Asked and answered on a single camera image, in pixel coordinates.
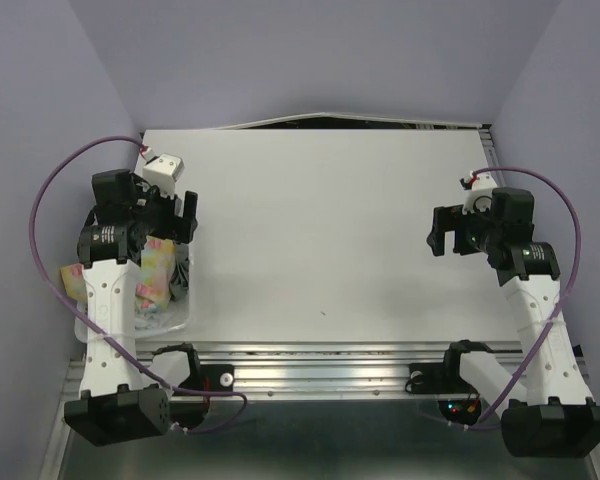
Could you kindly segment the floral pastel skirt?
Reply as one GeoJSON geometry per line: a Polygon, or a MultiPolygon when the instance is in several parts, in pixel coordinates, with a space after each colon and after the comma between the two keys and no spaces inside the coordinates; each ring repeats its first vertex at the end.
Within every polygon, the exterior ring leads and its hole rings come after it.
{"type": "MultiPolygon", "coordinates": [[[[142,314],[164,311],[171,301],[170,281],[175,271],[175,244],[172,240],[148,236],[141,254],[140,278],[136,287],[136,312],[142,314]]],[[[69,298],[87,303],[87,291],[82,265],[60,269],[69,298]]]]}

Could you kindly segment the white skirt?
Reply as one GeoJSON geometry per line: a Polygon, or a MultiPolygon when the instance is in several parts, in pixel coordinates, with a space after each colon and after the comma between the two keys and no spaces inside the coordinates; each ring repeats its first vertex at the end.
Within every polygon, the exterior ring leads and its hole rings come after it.
{"type": "Polygon", "coordinates": [[[169,310],[136,311],[135,327],[137,330],[165,330],[178,325],[176,314],[169,310]]]}

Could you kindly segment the white plastic laundry basket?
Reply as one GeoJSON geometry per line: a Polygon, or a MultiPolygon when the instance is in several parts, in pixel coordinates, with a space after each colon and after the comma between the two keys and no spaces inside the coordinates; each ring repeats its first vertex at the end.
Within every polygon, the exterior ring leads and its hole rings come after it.
{"type": "Polygon", "coordinates": [[[186,297],[181,301],[173,301],[171,299],[168,307],[165,310],[172,311],[176,314],[178,325],[170,329],[165,330],[137,330],[135,327],[135,337],[138,339],[146,339],[164,335],[172,331],[183,329],[188,323],[188,309],[189,309],[189,292],[186,297]]]}

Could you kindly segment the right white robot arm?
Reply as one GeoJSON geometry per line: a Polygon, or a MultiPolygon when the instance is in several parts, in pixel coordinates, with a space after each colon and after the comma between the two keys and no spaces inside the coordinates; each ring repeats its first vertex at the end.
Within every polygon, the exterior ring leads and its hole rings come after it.
{"type": "Polygon", "coordinates": [[[467,385],[488,403],[476,420],[495,415],[514,457],[583,458],[600,444],[600,404],[577,365],[559,302],[560,269],[550,244],[536,242],[534,197],[527,190],[487,188],[463,205],[437,207],[427,243],[445,252],[454,235],[459,255],[483,253],[511,308],[524,354],[510,374],[482,342],[453,342],[440,366],[443,384],[467,385]]]}

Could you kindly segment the grey skirt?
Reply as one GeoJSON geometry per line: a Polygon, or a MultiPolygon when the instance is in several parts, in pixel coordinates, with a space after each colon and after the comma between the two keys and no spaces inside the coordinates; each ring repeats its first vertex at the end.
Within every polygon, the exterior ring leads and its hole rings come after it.
{"type": "Polygon", "coordinates": [[[176,242],[174,244],[174,271],[169,281],[173,301],[181,301],[188,294],[190,267],[189,245],[176,242]]]}

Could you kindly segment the aluminium frame rail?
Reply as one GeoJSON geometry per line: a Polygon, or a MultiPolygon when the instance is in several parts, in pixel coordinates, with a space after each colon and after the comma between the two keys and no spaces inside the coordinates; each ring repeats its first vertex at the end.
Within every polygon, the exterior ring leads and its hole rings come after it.
{"type": "Polygon", "coordinates": [[[410,396],[409,365],[441,343],[203,344],[229,363],[250,401],[229,429],[94,447],[57,418],[44,479],[600,479],[600,449],[581,460],[516,459],[495,433],[439,420],[410,396]]]}

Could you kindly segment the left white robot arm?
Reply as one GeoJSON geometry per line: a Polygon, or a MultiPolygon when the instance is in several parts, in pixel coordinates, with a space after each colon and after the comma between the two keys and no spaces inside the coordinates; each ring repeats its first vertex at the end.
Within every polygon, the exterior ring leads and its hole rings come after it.
{"type": "Polygon", "coordinates": [[[66,423],[95,446],[161,436],[169,428],[168,396],[146,383],[135,345],[135,294],[149,236],[189,244],[197,195],[176,194],[181,172],[146,167],[98,173],[95,205],[77,253],[87,301],[86,362],[79,397],[64,406],[66,423]]]}

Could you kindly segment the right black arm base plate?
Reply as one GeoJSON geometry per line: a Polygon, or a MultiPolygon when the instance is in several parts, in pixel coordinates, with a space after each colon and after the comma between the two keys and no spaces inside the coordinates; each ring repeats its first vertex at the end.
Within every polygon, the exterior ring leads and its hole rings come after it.
{"type": "Polygon", "coordinates": [[[477,390],[462,380],[459,369],[442,362],[411,363],[405,391],[414,395],[451,395],[476,393],[477,390]]]}

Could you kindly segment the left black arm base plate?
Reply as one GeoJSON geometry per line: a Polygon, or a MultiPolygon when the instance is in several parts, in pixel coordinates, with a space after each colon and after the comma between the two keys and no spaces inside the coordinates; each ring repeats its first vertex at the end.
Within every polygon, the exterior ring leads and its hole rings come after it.
{"type": "Polygon", "coordinates": [[[186,358],[178,357],[167,363],[153,362],[145,368],[179,389],[205,392],[231,392],[233,389],[233,371],[226,365],[190,365],[186,358]]]}

